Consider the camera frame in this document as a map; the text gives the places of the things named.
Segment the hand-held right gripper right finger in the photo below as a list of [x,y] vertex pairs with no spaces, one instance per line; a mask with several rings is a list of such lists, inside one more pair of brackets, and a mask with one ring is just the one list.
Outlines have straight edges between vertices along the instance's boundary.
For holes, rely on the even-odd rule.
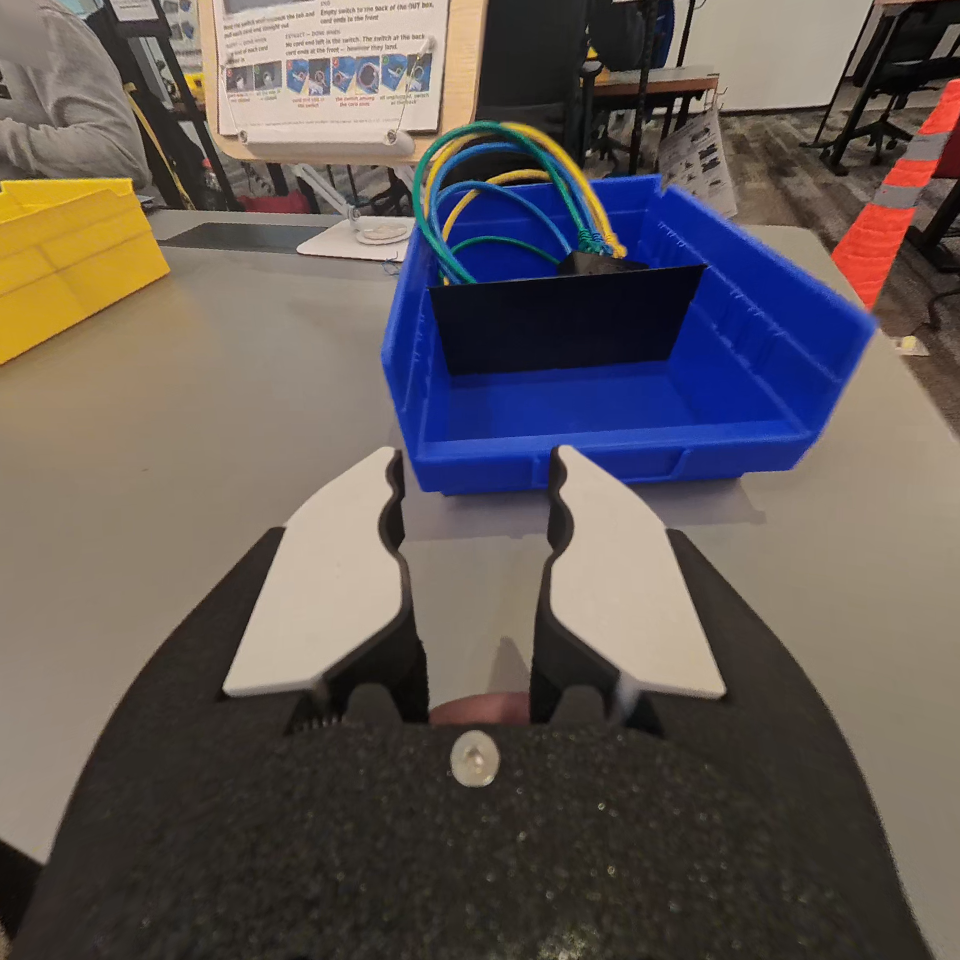
[[726,683],[654,510],[568,444],[551,452],[547,493],[531,722],[549,723],[570,690],[622,724],[648,694],[722,700]]

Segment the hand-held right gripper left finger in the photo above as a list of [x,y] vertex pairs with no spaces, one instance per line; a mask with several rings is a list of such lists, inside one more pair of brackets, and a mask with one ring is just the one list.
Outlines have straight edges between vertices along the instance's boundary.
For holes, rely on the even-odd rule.
[[229,699],[293,693],[303,720],[428,720],[426,650],[414,612],[402,451],[380,447],[287,520],[222,685]]

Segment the blue plastic bin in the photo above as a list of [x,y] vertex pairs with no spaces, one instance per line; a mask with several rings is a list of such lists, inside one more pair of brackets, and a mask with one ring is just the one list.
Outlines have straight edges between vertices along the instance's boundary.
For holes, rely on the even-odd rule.
[[[816,443],[877,325],[861,307],[654,175],[594,181],[628,259],[704,264],[661,363],[454,376],[429,289],[438,258],[415,230],[381,364],[419,486],[446,496],[542,489],[553,449],[581,450],[618,479],[666,483],[791,470]],[[557,276],[516,239],[563,253],[515,199],[484,194],[453,224],[476,283]]]

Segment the black network switch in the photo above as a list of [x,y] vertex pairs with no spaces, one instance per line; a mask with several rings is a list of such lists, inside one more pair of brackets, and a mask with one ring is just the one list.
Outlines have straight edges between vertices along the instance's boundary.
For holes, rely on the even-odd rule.
[[649,271],[648,264],[592,251],[573,250],[562,259],[556,270],[558,277],[601,277]]

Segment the yellow plastic bin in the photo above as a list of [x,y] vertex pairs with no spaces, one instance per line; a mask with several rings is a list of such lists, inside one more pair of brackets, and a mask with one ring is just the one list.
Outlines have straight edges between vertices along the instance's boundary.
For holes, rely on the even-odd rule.
[[169,272],[130,179],[2,181],[1,363]]

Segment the black blue-bin divider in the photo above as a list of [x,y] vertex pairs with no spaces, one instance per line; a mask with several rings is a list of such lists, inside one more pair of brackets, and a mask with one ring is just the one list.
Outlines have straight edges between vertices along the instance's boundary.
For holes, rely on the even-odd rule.
[[429,289],[454,377],[666,362],[707,266]]

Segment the white tablet stand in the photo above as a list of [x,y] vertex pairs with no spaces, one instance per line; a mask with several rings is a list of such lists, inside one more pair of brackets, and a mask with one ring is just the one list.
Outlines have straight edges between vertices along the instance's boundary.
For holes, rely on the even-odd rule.
[[324,232],[299,244],[299,255],[402,265],[416,225],[413,217],[364,215],[356,202],[344,197],[312,166],[294,164],[292,169],[342,216]]

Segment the hanging printed paper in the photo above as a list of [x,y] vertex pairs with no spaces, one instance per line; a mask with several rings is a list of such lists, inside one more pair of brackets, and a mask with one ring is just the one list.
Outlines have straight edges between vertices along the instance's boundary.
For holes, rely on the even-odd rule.
[[738,215],[716,109],[696,114],[669,134],[659,146],[657,163],[663,190],[675,187],[721,216]]

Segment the white sheet holder ledge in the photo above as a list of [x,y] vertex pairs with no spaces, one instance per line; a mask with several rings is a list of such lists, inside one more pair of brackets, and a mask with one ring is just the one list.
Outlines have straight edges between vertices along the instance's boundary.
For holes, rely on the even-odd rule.
[[246,126],[238,129],[237,137],[252,151],[284,152],[301,159],[313,153],[334,157],[362,155],[406,159],[413,156],[416,146],[406,131],[363,124]]

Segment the orange reflective barrier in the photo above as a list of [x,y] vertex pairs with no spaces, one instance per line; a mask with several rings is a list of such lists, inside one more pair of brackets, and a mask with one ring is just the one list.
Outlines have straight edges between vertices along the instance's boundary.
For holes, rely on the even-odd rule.
[[874,309],[930,182],[958,180],[958,150],[959,79],[954,78],[832,252],[834,265],[866,309]]

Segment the black sign stand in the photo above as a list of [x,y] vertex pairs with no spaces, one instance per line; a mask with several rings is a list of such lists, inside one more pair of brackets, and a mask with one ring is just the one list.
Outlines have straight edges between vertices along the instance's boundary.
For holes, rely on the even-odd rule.
[[185,133],[162,100],[150,90],[134,51],[116,30],[106,5],[85,18],[116,67],[126,103],[138,127],[150,171],[150,186],[176,210],[222,210],[219,183],[209,185],[203,150]]

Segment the wooden board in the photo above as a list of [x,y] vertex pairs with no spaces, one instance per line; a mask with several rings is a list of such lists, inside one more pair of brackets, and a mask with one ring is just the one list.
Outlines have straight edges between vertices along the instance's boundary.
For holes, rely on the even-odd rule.
[[211,1],[198,2],[199,33],[205,92],[206,117],[217,145],[230,157],[242,161],[334,164],[412,164],[418,161],[440,135],[474,120],[479,92],[484,32],[487,19],[487,2],[449,2],[449,22],[446,38],[446,53],[442,73],[442,99],[438,129],[434,132],[413,133],[414,153],[411,157],[376,157],[323,155],[308,153],[294,157],[284,151],[251,150],[235,136],[222,135],[218,127],[217,92],[208,91],[208,80],[217,80],[217,55],[215,53],[214,24]]

